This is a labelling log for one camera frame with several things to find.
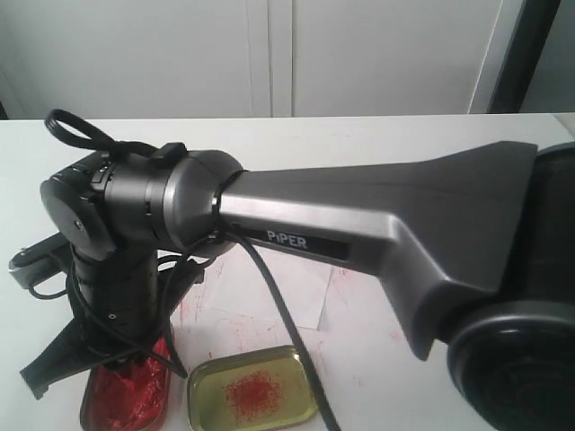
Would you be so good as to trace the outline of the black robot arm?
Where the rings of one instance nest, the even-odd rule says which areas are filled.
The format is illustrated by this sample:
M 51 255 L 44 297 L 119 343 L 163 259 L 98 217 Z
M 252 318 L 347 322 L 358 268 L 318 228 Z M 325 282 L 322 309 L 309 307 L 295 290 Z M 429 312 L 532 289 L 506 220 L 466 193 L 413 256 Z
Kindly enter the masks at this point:
M 498 142 L 435 160 L 249 172 L 221 151 L 81 139 L 45 180 L 57 233 L 14 256 L 66 274 L 73 319 L 29 365 L 36 397 L 148 354 L 202 277 L 258 245 L 376 277 L 412 353 L 499 430 L 574 427 L 574 146 Z

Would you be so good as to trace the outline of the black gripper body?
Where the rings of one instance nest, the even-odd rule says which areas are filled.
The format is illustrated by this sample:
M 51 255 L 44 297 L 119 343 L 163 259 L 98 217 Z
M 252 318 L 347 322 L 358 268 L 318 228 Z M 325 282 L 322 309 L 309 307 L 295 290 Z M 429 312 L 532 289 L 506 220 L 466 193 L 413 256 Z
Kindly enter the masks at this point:
M 207 267 L 191 256 L 124 249 L 103 260 L 72 249 L 66 289 L 88 346 L 104 362 L 152 357 L 182 366 L 170 319 Z

